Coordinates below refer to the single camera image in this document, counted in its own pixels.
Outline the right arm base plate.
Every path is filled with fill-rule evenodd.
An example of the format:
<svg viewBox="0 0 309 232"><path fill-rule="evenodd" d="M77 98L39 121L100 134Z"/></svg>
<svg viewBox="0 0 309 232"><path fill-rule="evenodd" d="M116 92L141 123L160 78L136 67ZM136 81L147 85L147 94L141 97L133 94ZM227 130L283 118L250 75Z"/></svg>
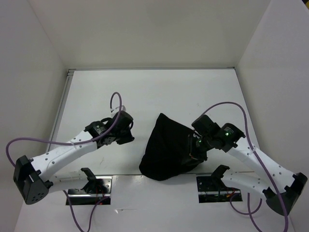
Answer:
<svg viewBox="0 0 309 232"><path fill-rule="evenodd" d="M239 189L216 185L210 175L198 175L196 181L199 203L242 202Z"/></svg>

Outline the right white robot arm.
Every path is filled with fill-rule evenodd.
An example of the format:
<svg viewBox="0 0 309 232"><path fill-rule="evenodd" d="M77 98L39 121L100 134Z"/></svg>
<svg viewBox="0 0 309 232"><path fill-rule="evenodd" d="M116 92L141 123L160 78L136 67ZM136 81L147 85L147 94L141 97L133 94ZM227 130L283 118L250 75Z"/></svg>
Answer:
<svg viewBox="0 0 309 232"><path fill-rule="evenodd" d="M218 149L237 158L257 174L252 177L219 165L211 174L215 189L242 189L258 195L276 213L290 214L308 181L303 173L295 174L285 169L257 147L250 146L244 132L231 123L220 127L207 115L202 115L192 127L198 136L188 136L191 159L204 162L208 151Z"/></svg>

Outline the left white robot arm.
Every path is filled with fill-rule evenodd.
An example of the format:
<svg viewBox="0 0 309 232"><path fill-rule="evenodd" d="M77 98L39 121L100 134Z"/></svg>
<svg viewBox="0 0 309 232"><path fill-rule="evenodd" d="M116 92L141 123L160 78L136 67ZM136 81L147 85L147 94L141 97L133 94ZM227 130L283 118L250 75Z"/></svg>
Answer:
<svg viewBox="0 0 309 232"><path fill-rule="evenodd" d="M86 167L78 171L58 174L76 159L105 145L119 145L134 141L131 129L133 117L120 111L112 118L94 121L85 127L68 145L59 146L45 154L16 161L13 180L27 205L41 201L47 194L67 189L81 189L91 193L102 185Z"/></svg>

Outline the black skirt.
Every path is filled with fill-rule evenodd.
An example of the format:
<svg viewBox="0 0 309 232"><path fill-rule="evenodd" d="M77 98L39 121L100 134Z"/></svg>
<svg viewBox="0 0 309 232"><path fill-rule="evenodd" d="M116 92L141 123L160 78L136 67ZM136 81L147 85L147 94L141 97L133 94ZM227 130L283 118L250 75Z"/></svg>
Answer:
<svg viewBox="0 0 309 232"><path fill-rule="evenodd" d="M184 174L207 160L190 154L189 135L193 130L160 113L145 153L139 164L142 175L156 181L164 181Z"/></svg>

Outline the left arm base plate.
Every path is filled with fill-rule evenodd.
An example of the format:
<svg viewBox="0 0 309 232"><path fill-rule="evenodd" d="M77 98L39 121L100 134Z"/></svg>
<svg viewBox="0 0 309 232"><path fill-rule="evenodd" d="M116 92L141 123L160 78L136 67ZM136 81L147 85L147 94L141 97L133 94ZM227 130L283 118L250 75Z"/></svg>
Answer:
<svg viewBox="0 0 309 232"><path fill-rule="evenodd" d="M96 178L95 184L67 191L72 205L111 204L112 176L96 176Z"/></svg>

